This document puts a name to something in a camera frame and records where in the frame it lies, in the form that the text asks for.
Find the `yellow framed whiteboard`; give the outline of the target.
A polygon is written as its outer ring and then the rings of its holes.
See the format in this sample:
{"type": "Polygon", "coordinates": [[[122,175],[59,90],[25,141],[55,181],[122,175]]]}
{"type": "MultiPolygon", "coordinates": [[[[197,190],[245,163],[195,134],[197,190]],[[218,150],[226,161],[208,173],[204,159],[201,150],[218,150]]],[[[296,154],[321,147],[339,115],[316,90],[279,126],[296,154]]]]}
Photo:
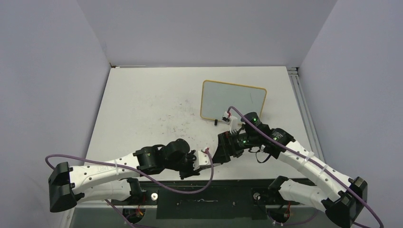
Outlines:
{"type": "Polygon", "coordinates": [[[202,84],[200,117],[221,120],[230,106],[237,108],[243,115],[256,112],[261,116],[266,96],[265,88],[205,80],[202,84]]]}

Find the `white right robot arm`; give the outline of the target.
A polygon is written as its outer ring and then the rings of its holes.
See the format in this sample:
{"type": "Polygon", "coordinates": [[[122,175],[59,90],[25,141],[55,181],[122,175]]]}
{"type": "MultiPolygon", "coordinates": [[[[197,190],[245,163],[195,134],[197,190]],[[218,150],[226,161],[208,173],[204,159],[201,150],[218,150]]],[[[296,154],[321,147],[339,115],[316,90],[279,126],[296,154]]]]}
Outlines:
{"type": "Polygon", "coordinates": [[[230,112],[225,112],[222,119],[229,123],[230,130],[218,135],[218,148],[212,159],[214,164],[227,163],[231,157],[238,158],[246,149],[256,147],[314,183],[308,186],[279,176],[269,186],[272,202],[298,202],[324,212],[341,228],[353,225],[367,201],[365,180],[352,179],[329,167],[285,130],[262,123],[256,112],[241,118],[241,128],[237,128],[239,121],[230,112]]]}

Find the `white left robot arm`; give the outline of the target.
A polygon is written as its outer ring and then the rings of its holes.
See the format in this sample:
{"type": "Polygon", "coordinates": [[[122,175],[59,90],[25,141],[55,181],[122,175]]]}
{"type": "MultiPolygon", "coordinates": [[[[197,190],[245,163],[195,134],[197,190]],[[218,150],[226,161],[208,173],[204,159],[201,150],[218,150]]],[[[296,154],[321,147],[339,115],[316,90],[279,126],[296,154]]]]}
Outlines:
{"type": "Polygon", "coordinates": [[[209,150],[192,151],[184,139],[146,146],[110,161],[85,162],[87,165],[72,166],[66,161],[51,167],[50,212],[66,211],[78,203],[94,200],[127,201],[134,205],[145,193],[139,177],[152,180],[153,175],[172,170],[184,179],[199,175],[203,165],[211,164],[209,150]]]}

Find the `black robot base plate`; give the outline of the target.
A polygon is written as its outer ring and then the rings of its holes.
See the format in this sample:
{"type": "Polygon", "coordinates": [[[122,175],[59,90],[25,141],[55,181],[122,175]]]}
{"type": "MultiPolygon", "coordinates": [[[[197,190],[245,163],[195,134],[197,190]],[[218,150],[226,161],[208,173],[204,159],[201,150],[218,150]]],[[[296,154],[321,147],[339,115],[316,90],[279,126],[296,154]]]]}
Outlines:
{"type": "Polygon", "coordinates": [[[112,203],[141,209],[150,206],[156,209],[157,219],[265,219],[265,207],[284,211],[289,204],[269,189],[272,182],[272,179],[214,180],[200,193],[179,194],[142,181],[142,196],[112,203]]]}

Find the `red capped whiteboard marker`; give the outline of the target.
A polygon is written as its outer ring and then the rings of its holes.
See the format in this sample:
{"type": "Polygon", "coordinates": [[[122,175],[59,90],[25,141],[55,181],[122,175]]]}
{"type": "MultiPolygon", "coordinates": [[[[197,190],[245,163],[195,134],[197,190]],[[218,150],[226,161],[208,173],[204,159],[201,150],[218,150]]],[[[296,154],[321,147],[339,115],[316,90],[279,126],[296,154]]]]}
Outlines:
{"type": "Polygon", "coordinates": [[[209,163],[207,165],[201,165],[200,170],[202,171],[202,170],[206,170],[206,169],[211,169],[213,167],[214,167],[214,164],[209,163]]]}

